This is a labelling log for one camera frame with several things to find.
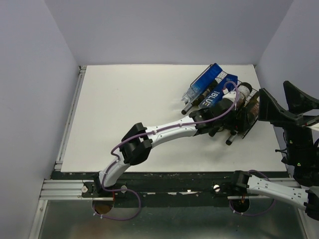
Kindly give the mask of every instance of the white tabletop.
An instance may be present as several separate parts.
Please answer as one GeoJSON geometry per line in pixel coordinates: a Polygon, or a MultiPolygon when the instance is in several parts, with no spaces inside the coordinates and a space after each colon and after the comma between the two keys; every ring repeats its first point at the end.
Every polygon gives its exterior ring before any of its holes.
{"type": "MultiPolygon", "coordinates": [[[[260,85],[252,65],[221,65],[222,69],[260,85]]],[[[88,66],[62,158],[62,172],[96,172],[113,160],[111,149],[138,122],[154,126],[178,120],[180,101],[189,84],[207,65],[88,66]]],[[[248,135],[225,144],[229,132],[180,138],[151,150],[130,172],[285,171],[273,127],[257,122],[248,135]]]]}

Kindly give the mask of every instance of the dark bottle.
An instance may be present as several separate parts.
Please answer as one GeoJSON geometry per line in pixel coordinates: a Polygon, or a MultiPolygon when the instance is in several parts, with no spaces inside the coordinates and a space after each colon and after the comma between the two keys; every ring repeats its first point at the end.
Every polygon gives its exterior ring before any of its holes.
{"type": "Polygon", "coordinates": [[[216,80],[213,80],[212,83],[210,83],[210,85],[208,86],[208,88],[206,89],[206,91],[201,94],[199,97],[197,97],[196,100],[194,100],[191,104],[193,106],[198,106],[204,99],[205,97],[212,91],[214,90],[214,88],[218,85],[218,82],[216,80]]]}
{"type": "Polygon", "coordinates": [[[249,125],[252,125],[259,113],[259,92],[256,92],[247,104],[247,119],[249,125]]]}

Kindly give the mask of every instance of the metal plate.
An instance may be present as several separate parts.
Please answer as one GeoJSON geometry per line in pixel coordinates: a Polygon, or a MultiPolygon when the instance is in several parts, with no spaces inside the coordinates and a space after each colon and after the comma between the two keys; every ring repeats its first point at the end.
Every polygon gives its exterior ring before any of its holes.
{"type": "MultiPolygon", "coordinates": [[[[250,213],[266,209],[271,200],[252,200],[250,213]]],[[[125,217],[136,209],[112,209],[125,217]]],[[[134,219],[117,222],[93,216],[91,202],[51,201],[41,239],[303,239],[296,209],[278,202],[260,217],[235,215],[229,208],[143,208],[134,219]]]]}

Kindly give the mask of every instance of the screw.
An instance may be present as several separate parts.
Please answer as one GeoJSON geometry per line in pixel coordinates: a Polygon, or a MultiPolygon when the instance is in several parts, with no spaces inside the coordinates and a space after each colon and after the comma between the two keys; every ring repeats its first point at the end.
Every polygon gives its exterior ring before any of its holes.
{"type": "Polygon", "coordinates": [[[126,187],[125,185],[123,185],[123,186],[121,187],[121,192],[122,192],[122,193],[126,193],[126,190],[127,190],[127,187],[126,187]]]}
{"type": "Polygon", "coordinates": [[[219,185],[217,185],[217,184],[214,185],[213,189],[214,189],[214,191],[215,191],[216,193],[218,193],[218,192],[220,191],[220,187],[219,187],[219,185]]]}
{"type": "Polygon", "coordinates": [[[82,193],[86,193],[88,191],[88,188],[86,187],[86,186],[83,186],[82,188],[81,188],[81,192],[82,193]]]}

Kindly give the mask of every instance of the white enclosure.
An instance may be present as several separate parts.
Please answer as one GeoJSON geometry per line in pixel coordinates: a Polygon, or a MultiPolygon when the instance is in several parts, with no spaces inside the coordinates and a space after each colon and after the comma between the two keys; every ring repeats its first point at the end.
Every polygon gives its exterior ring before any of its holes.
{"type": "Polygon", "coordinates": [[[256,84],[285,107],[285,80],[319,98],[318,9],[318,0],[1,1],[0,238],[28,238],[79,65],[257,65],[256,84]]]}

